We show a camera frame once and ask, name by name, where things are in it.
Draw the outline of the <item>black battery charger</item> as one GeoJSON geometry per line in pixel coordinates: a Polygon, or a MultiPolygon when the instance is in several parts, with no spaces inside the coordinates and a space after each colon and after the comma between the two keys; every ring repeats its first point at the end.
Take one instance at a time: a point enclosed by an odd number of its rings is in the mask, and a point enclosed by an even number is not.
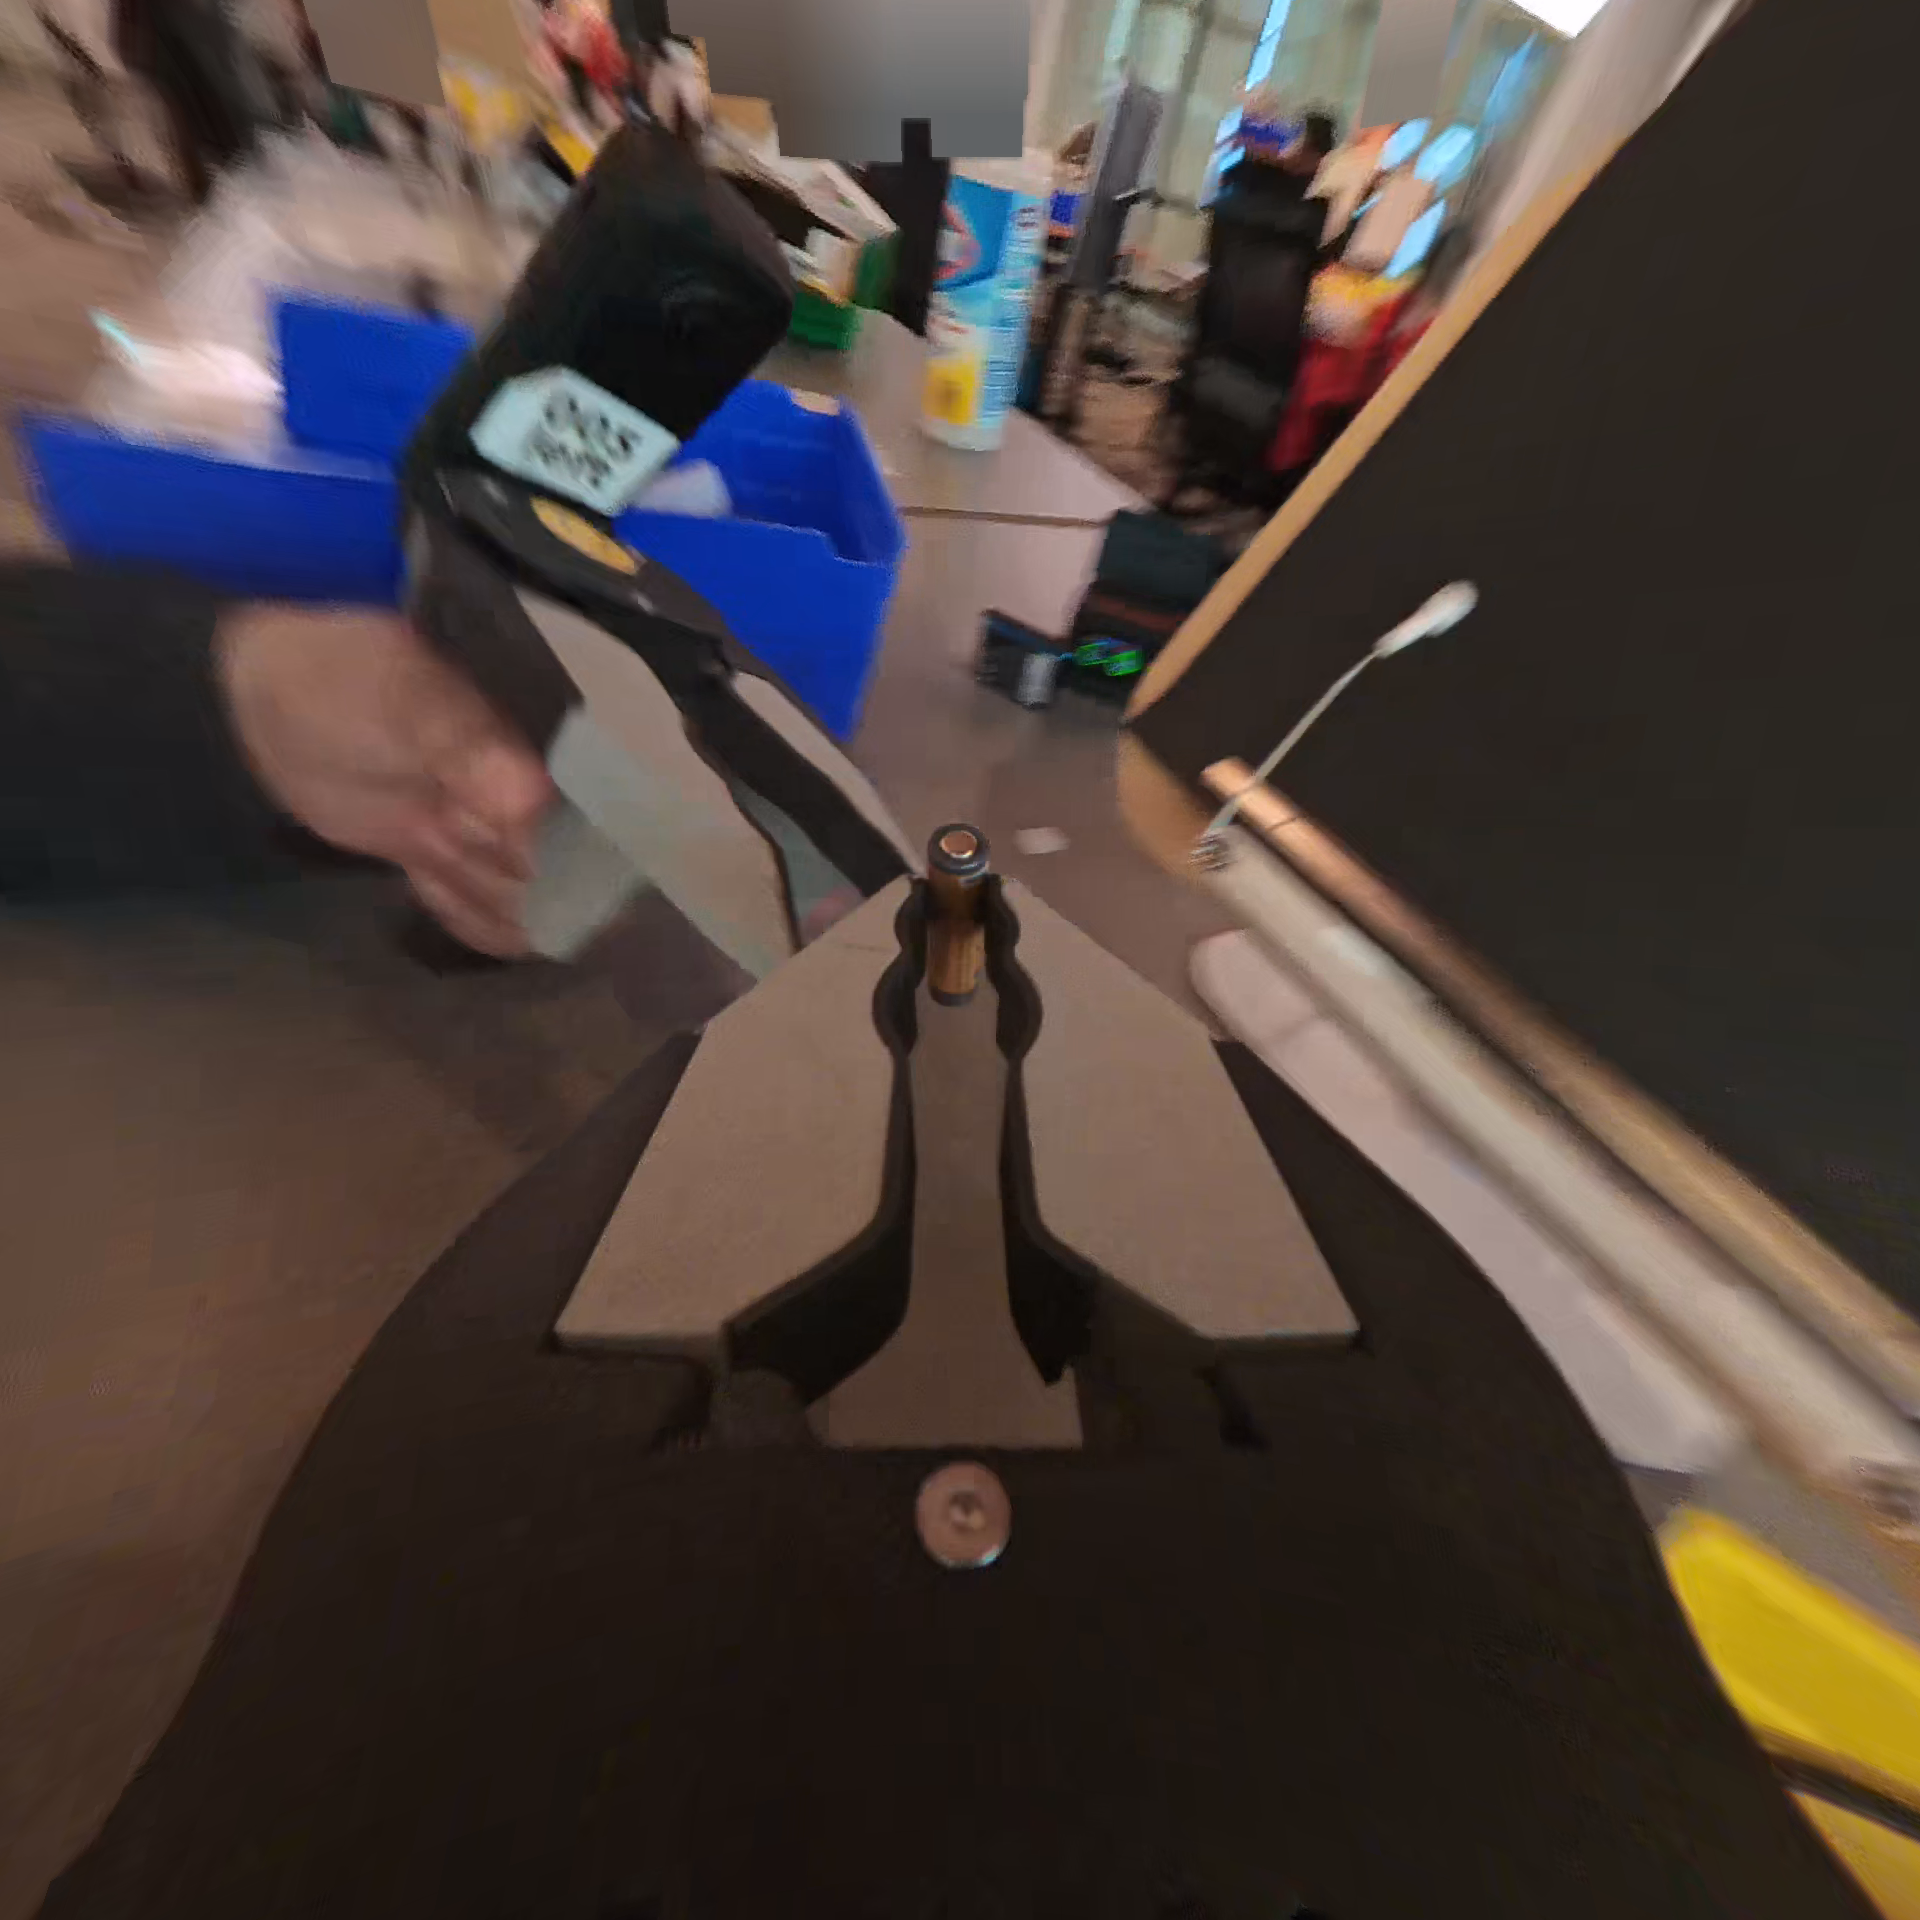
{"type": "Polygon", "coordinates": [[[1212,534],[1160,511],[1118,511],[1072,610],[1066,683],[1124,704],[1230,565],[1212,534]]]}

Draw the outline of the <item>gold cylindrical battery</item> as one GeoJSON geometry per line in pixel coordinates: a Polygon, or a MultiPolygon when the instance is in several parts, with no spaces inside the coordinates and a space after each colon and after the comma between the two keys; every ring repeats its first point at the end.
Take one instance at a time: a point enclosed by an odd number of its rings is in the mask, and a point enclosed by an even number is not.
{"type": "Polygon", "coordinates": [[[926,850],[926,986],[932,1000],[972,1000],[985,970],[993,853],[972,823],[947,823],[926,850]]]}

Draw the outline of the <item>white disinfecting wipes canister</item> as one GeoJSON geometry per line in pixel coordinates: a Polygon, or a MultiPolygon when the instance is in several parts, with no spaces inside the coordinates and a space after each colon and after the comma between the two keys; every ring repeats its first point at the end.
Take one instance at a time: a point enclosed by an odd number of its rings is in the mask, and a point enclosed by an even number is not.
{"type": "Polygon", "coordinates": [[[1030,310],[1049,231],[1052,159],[954,159],[923,330],[922,428],[994,450],[1015,411],[1030,310]]]}

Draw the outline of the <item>green plastic bin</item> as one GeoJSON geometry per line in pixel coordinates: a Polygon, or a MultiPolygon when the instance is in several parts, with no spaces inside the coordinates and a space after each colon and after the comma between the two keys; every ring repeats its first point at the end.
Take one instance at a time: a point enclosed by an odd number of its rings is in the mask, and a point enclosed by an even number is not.
{"type": "Polygon", "coordinates": [[[785,245],[785,251],[795,280],[790,340],[848,352],[865,315],[891,308],[899,231],[854,238],[812,226],[804,243],[785,245]]]}

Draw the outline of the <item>black office chair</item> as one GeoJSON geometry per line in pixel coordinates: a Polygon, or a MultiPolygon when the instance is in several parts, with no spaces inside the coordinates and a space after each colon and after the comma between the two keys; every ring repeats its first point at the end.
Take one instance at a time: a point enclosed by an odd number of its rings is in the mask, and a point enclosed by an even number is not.
{"type": "Polygon", "coordinates": [[[1198,488],[1236,500],[1264,486],[1304,363],[1324,228],[1326,203],[1314,197],[1215,205],[1207,275],[1166,400],[1163,508],[1198,488]]]}

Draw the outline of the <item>blue plastic bin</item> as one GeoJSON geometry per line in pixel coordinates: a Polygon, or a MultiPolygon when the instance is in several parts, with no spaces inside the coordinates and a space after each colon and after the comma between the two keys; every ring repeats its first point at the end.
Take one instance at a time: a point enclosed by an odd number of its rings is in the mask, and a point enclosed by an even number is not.
{"type": "MultiPolygon", "coordinates": [[[[95,314],[111,354],[81,414],[16,429],[35,506],[81,559],[158,567],[217,591],[392,604],[395,463],[474,331],[377,303],[270,300],[254,347],[140,338],[95,314]]],[[[635,508],[618,534],[699,591],[834,733],[866,702],[905,527],[863,420],[750,379],[680,466],[713,517],[635,508]]]]}

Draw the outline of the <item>yellow plastic bin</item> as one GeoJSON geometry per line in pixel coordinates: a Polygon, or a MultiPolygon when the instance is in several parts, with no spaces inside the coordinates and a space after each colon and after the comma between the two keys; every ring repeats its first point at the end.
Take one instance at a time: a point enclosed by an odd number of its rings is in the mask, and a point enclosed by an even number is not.
{"type": "Polygon", "coordinates": [[[1879,1915],[1915,1918],[1915,1642],[1712,1512],[1679,1510],[1660,1552],[1776,1781],[1879,1915]]]}

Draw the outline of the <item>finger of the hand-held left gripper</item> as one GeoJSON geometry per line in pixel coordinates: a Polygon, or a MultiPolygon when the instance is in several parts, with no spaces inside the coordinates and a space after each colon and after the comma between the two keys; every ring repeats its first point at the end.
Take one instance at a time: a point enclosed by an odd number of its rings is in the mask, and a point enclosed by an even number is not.
{"type": "Polygon", "coordinates": [[[666,686],[586,615],[539,591],[524,607],[568,679],[545,748],[556,807],[524,899],[529,946],[576,957],[651,888],[744,973],[780,970],[798,948],[780,856],[698,752],[666,686]]]}
{"type": "Polygon", "coordinates": [[[873,779],[755,662],[691,668],[689,742],[708,778],[689,919],[711,943],[808,943],[922,872],[873,779]]]}

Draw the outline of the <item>person's left hand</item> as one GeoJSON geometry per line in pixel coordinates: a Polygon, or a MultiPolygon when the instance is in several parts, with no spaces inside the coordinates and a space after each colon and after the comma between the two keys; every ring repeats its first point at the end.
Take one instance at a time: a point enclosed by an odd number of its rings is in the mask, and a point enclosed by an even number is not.
{"type": "Polygon", "coordinates": [[[401,872],[458,943],[524,957],[545,757],[395,612],[244,604],[216,630],[260,790],[322,844],[401,872]]]}

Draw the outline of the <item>black display board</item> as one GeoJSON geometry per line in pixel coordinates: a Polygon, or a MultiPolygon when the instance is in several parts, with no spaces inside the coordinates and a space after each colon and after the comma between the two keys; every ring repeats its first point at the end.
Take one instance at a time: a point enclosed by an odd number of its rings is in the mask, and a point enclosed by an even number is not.
{"type": "Polygon", "coordinates": [[[1915,1312],[1915,4],[1754,4],[1135,722],[1915,1312]]]}

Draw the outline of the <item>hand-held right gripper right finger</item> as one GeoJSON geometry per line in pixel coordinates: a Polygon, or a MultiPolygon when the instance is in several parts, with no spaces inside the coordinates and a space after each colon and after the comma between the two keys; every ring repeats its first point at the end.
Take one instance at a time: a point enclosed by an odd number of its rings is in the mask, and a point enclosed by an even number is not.
{"type": "Polygon", "coordinates": [[[1027,1356],[1057,1381],[1105,1307],[1200,1359],[1343,1351],[1359,1318],[1209,1028],[1017,880],[993,887],[1000,1202],[1027,1356]]]}

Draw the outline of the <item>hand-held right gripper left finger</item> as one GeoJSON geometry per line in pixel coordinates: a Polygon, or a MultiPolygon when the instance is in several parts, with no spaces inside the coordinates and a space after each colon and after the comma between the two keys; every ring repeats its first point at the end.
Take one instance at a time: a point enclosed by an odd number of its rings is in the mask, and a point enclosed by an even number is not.
{"type": "Polygon", "coordinates": [[[920,907],[891,882],[707,1023],[560,1309],[564,1351],[780,1375],[815,1403],[899,1330],[920,907]]]}

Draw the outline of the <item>small black box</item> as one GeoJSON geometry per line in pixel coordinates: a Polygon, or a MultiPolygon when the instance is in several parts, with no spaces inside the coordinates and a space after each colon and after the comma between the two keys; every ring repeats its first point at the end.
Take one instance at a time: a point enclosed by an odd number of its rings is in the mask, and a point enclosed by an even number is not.
{"type": "Polygon", "coordinates": [[[980,618],[975,682],[1001,699],[1041,710],[1052,707],[1070,662],[1070,647],[1015,615],[987,607],[980,618]]]}

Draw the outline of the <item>person's left forearm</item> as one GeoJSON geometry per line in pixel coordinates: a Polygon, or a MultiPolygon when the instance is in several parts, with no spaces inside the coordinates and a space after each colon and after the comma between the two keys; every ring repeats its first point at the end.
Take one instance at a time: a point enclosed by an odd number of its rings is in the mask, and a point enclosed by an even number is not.
{"type": "Polygon", "coordinates": [[[217,668],[226,600],[172,574],[3,565],[3,896],[288,880],[217,668]]]}

